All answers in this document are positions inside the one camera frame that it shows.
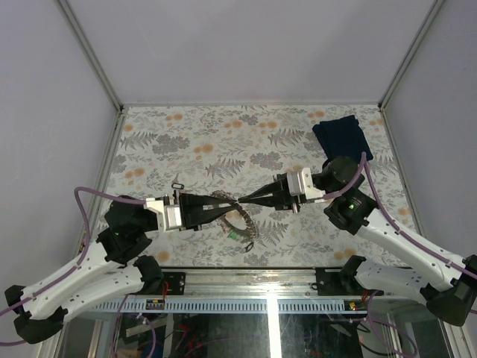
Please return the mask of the large metal keyring disc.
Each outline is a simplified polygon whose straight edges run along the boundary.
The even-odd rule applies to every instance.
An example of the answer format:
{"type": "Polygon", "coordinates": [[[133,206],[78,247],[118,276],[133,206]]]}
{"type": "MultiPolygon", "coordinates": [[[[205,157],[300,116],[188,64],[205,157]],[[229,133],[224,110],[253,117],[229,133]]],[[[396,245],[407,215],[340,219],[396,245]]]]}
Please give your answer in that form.
{"type": "MultiPolygon", "coordinates": [[[[216,190],[211,193],[211,196],[227,196],[229,198],[235,199],[232,194],[223,190],[216,190]]],[[[228,212],[226,215],[220,217],[219,219],[223,232],[227,234],[227,237],[229,232],[236,232],[238,234],[238,240],[236,241],[242,244],[242,252],[246,245],[248,245],[250,242],[253,242],[255,244],[255,241],[259,237],[259,228],[257,224],[251,218],[248,210],[242,205],[240,205],[239,202],[238,208],[236,210],[228,212]]]]}

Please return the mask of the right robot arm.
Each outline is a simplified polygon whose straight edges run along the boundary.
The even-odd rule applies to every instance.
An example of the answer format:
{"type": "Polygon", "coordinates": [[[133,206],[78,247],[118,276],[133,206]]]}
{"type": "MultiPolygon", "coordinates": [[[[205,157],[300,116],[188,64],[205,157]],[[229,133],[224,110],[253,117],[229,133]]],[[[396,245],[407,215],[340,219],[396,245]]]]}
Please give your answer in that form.
{"type": "Polygon", "coordinates": [[[369,179],[365,155],[358,162],[336,157],[317,174],[304,168],[278,175],[239,202],[298,212],[303,204],[328,201],[323,212],[337,229],[375,243],[407,265],[384,266],[353,255],[339,272],[346,293],[379,290],[403,296],[441,321],[463,326],[476,301],[476,256],[445,250],[394,219],[376,191],[366,195],[359,189],[369,179]]]}

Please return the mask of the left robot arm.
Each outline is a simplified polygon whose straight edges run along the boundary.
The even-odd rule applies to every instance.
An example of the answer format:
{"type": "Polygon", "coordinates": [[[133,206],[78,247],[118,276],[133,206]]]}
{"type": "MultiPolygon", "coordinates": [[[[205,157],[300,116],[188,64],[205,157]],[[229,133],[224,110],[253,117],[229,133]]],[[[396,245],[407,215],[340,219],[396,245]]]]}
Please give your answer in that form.
{"type": "Polygon", "coordinates": [[[76,316],[112,298],[157,293],[164,274],[158,262],[145,255],[152,243],[147,234],[200,230],[239,206],[230,198],[180,192],[146,199],[93,194],[111,201],[107,228],[96,239],[87,228],[81,253],[53,274],[4,292],[8,307],[1,314],[15,313],[18,345],[49,339],[76,316]]]}

